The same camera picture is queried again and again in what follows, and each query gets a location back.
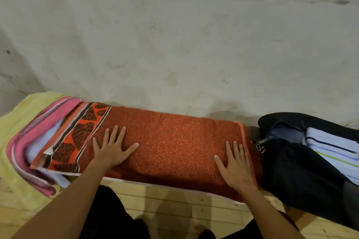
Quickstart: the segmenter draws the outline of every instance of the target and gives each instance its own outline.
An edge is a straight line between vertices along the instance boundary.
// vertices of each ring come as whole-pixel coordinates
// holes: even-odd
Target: yellow towel
[[[30,94],[10,113],[0,117],[0,178],[6,181],[28,210],[46,205],[51,198],[33,188],[13,169],[6,156],[6,145],[39,112],[65,96],[55,92]]]

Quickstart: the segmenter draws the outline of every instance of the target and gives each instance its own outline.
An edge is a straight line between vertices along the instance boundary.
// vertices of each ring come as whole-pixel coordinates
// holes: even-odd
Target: person
[[[126,128],[122,128],[118,137],[117,132],[118,126],[111,135],[106,129],[101,149],[93,139],[94,159],[87,169],[22,226],[12,239],[150,238],[146,224],[132,219],[114,191],[100,185],[105,172],[125,161],[139,146],[135,143],[122,151]],[[214,155],[214,161],[224,181],[240,193],[254,217],[244,229],[225,238],[303,239],[294,223],[281,215],[254,185],[243,147],[238,148],[234,142],[233,153],[229,143],[225,145],[227,167],[217,155]],[[198,238],[214,239],[215,236],[205,230]]]

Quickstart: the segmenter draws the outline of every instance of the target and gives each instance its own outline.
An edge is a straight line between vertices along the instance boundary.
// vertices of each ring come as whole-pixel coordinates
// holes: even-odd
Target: floor
[[[252,219],[246,205],[203,193],[113,181],[102,184],[117,193],[133,218],[140,216],[146,221],[154,239],[195,239],[205,228],[222,238]],[[267,198],[277,209],[284,210],[278,199]],[[17,196],[0,180],[0,238],[10,238],[36,213],[23,208]],[[359,239],[359,232],[319,218],[302,233],[307,239]]]

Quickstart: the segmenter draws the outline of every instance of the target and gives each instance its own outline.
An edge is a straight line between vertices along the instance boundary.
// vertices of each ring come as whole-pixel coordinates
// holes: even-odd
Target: forearm
[[[300,234],[262,195],[251,186],[240,191],[249,207],[264,239],[304,239]]]
[[[87,169],[12,239],[78,239],[108,164],[92,161]]]

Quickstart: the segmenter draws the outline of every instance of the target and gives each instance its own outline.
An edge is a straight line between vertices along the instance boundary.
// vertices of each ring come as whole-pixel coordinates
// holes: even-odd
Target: black bag
[[[306,114],[276,113],[259,119],[261,137],[269,137],[276,125],[296,128],[316,128],[327,133],[359,140],[359,131],[346,128]],[[348,214],[343,201],[344,183],[352,183],[339,170],[311,148],[285,140],[267,140],[263,153],[264,188],[283,203],[328,219],[349,228],[358,227],[358,215]]]

